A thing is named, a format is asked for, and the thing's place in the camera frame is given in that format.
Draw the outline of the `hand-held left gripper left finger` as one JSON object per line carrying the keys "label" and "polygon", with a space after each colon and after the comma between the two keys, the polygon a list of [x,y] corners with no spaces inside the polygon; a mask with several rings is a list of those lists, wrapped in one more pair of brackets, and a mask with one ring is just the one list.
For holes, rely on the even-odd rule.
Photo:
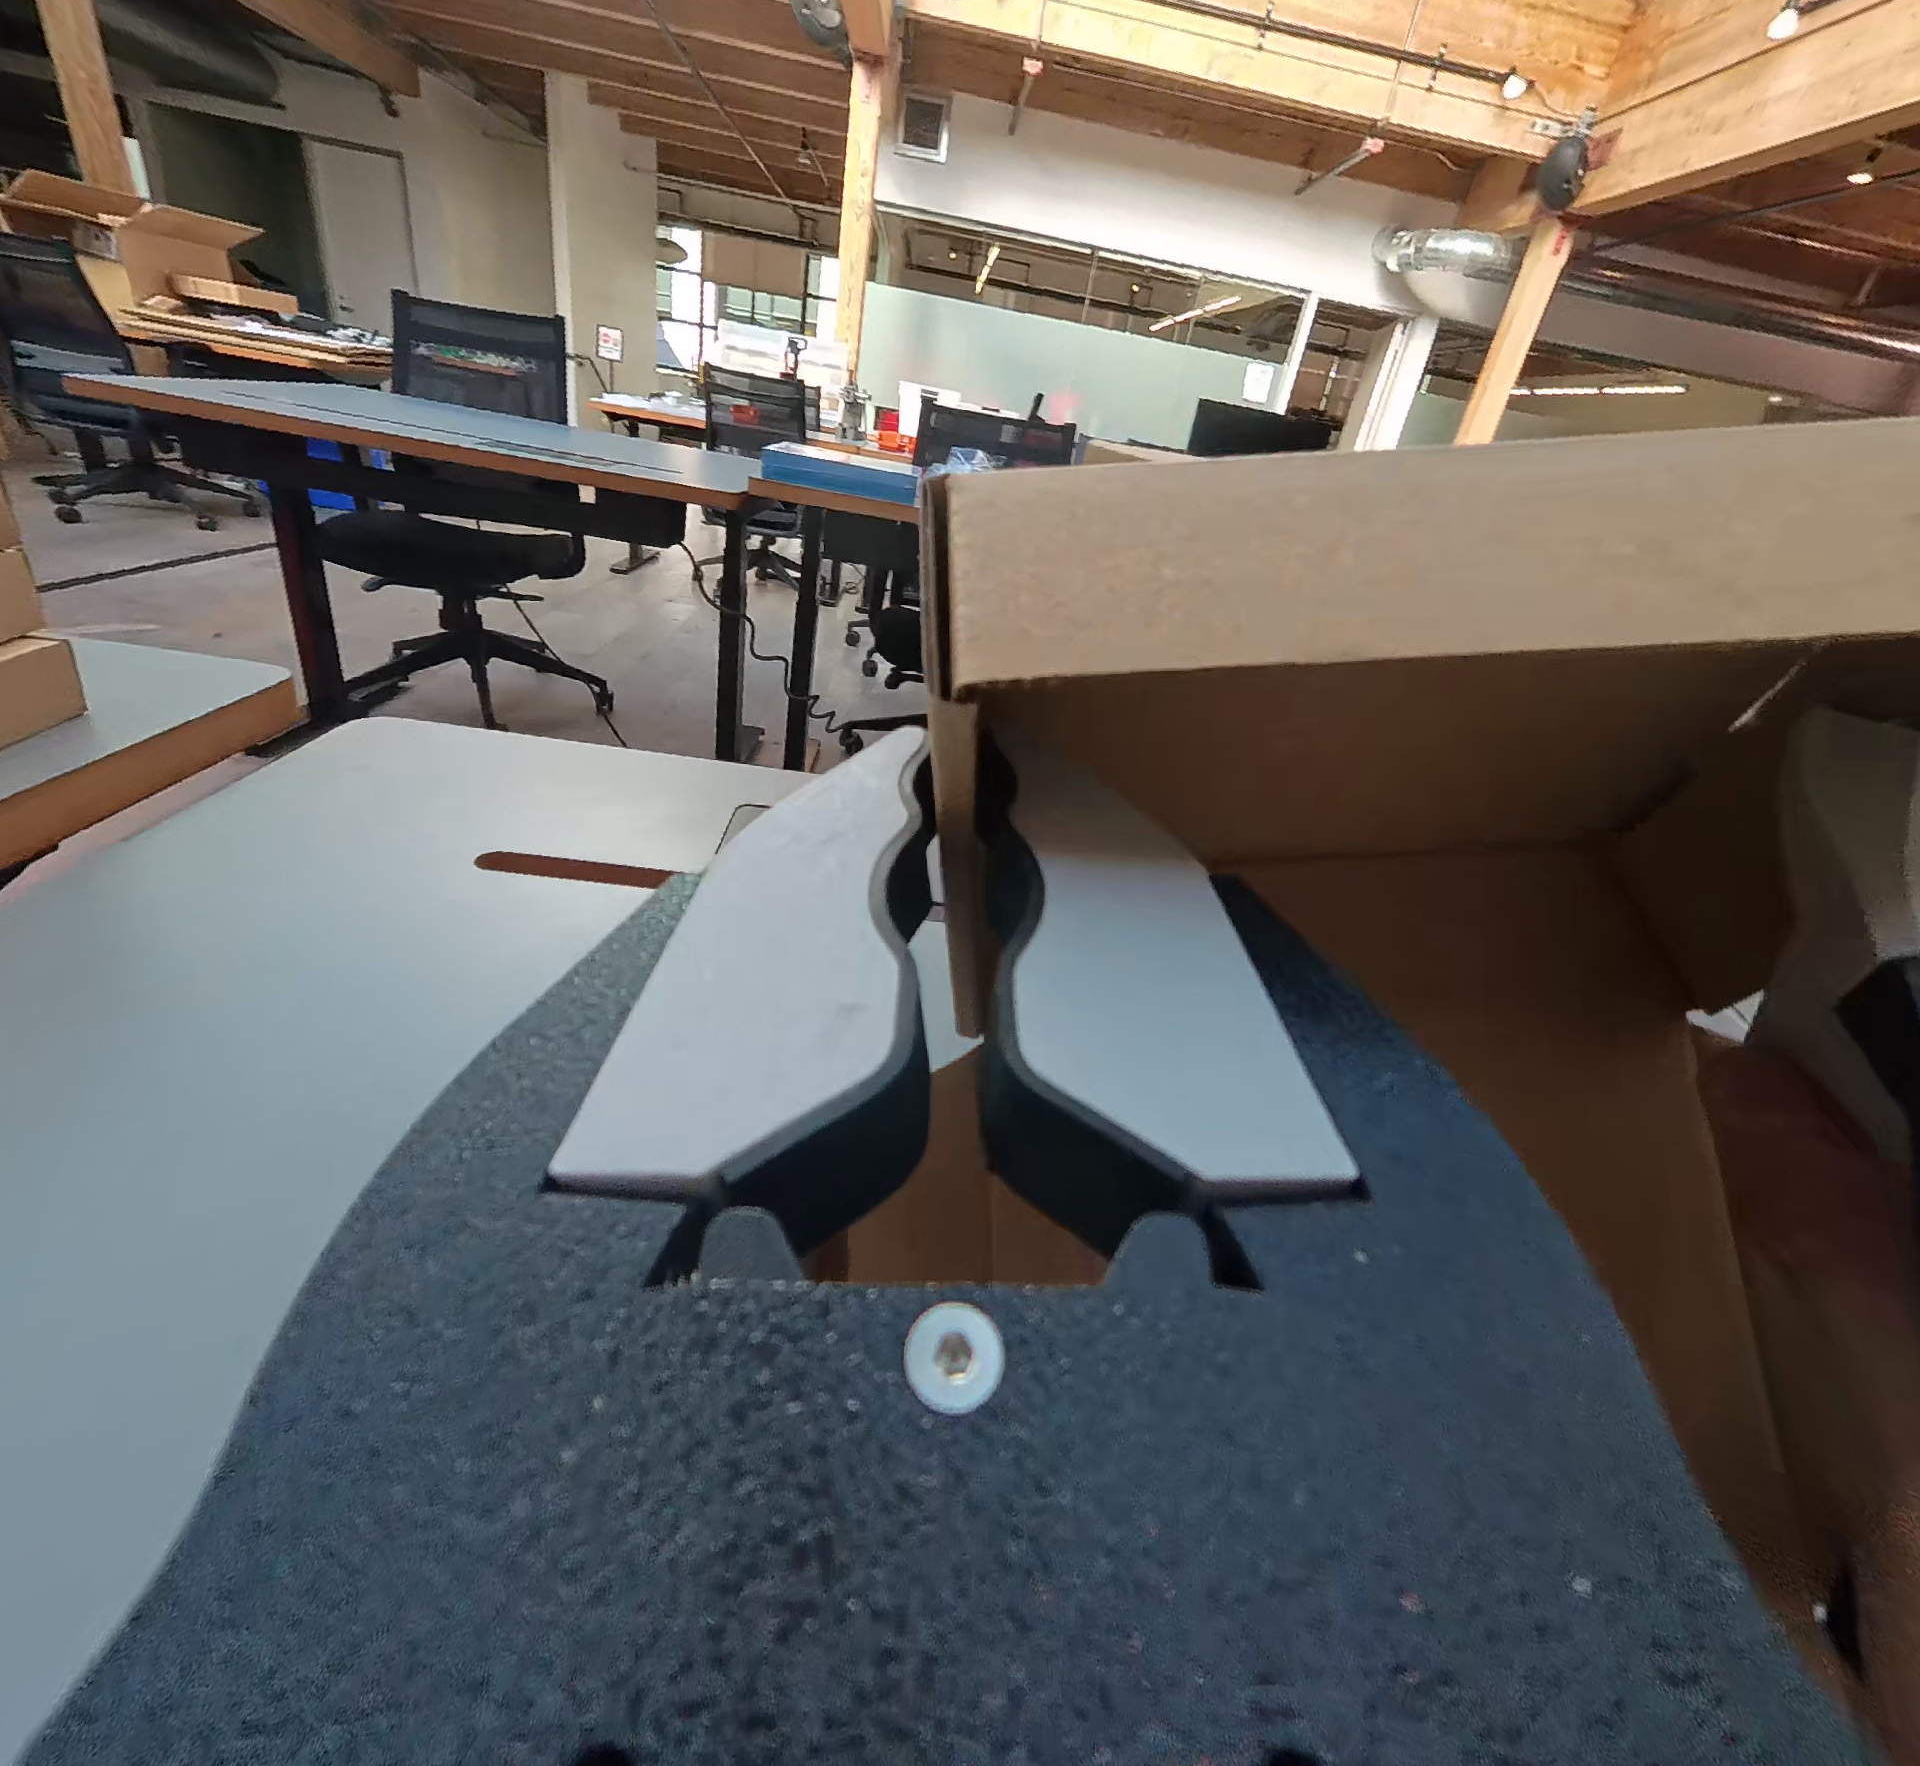
{"label": "hand-held left gripper left finger", "polygon": [[773,1217],[815,1251],[920,1163],[931,1069],[922,725],[761,812],[701,873],[547,1163],[554,1191]]}

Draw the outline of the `long wood-edged grey desk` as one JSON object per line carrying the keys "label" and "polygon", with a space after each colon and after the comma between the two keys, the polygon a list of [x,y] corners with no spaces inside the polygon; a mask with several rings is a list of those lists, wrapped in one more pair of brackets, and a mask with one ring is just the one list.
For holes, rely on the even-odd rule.
{"label": "long wood-edged grey desk", "polygon": [[333,492],[495,527],[626,540],[622,503],[716,509],[723,520],[717,582],[713,756],[744,762],[744,508],[756,463],[527,418],[441,407],[367,387],[250,381],[66,381],[72,395],[133,407],[169,430],[186,462],[263,484],[307,725],[359,718],[367,675],[339,663],[318,523],[309,493]]}

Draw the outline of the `black mesh office chair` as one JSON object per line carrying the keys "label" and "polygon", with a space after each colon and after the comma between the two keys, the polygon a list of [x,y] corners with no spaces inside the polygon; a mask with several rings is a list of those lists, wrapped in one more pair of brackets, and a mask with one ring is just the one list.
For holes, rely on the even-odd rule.
{"label": "black mesh office chair", "polygon": [[[441,407],[464,407],[564,426],[564,324],[559,318],[482,311],[403,290],[393,295],[393,391]],[[603,680],[559,658],[537,635],[530,644],[490,630],[479,606],[517,606],[526,582],[575,580],[586,541],[563,532],[492,532],[444,518],[359,504],[318,527],[325,563],[361,575],[365,593],[405,588],[439,600],[439,630],[396,643],[391,660],[361,677],[359,696],[396,694],[411,675],[462,665],[486,728],[498,728],[488,671],[509,663],[559,675],[588,690],[597,716],[613,714]]]}

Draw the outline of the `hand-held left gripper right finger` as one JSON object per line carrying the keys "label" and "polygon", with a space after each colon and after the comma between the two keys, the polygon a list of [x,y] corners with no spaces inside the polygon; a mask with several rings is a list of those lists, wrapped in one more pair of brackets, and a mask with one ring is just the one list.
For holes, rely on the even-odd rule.
{"label": "hand-held left gripper right finger", "polygon": [[1365,1197],[1243,932],[1258,907],[1010,728],[982,752],[978,832],[997,945],[982,1134],[1023,1203],[1103,1257],[1169,1214],[1238,1260],[1231,1210]]}

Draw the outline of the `black computer monitor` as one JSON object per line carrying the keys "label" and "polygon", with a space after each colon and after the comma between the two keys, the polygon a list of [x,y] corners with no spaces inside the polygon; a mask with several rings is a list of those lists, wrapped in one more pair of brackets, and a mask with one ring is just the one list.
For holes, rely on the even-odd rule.
{"label": "black computer monitor", "polygon": [[1187,457],[1320,454],[1330,451],[1342,422],[1317,411],[1275,413],[1258,407],[1199,399],[1187,430]]}

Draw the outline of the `brown cardboard mailer box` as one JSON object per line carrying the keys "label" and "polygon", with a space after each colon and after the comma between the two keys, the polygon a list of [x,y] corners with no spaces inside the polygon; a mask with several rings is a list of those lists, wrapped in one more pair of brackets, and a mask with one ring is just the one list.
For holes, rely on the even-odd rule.
{"label": "brown cardboard mailer box", "polygon": [[1916,1763],[1916,1166],[1752,1040],[1812,707],[1916,729],[1916,419],[931,492],[965,1031],[1010,728],[1253,886],[1518,1154],[1777,1612]]}

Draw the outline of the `silver ventilation duct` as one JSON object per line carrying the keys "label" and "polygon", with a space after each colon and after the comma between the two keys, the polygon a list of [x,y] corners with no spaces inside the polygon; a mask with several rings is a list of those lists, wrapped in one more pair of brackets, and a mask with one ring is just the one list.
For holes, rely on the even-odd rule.
{"label": "silver ventilation duct", "polygon": [[1524,238],[1474,227],[1386,227],[1373,241],[1386,284],[1415,313],[1490,333],[1524,259]]}

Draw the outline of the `open brown cardboard carton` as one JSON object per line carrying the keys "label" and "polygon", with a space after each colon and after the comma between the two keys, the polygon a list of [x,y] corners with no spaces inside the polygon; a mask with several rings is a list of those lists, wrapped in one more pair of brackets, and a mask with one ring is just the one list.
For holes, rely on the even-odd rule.
{"label": "open brown cardboard carton", "polygon": [[11,234],[66,242],[110,315],[154,300],[207,300],[279,318],[301,313],[297,295],[276,295],[238,262],[242,250],[261,238],[259,227],[95,191],[42,170],[9,181],[1,219]]}

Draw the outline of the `stack of brown cardboard boxes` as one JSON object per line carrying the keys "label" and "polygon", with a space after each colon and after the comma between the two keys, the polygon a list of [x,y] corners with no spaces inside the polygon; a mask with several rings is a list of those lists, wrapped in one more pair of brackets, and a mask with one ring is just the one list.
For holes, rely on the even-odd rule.
{"label": "stack of brown cardboard boxes", "polygon": [[72,644],[44,623],[19,523],[1,489],[1,752],[80,721],[82,692]]}

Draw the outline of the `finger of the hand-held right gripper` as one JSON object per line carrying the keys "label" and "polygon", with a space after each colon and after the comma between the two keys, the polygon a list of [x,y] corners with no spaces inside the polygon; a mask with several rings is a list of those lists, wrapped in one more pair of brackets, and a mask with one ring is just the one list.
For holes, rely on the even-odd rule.
{"label": "finger of the hand-held right gripper", "polygon": [[1787,740],[1787,945],[1752,1040],[1798,1064],[1882,1157],[1918,1144],[1918,733],[1829,705]]}

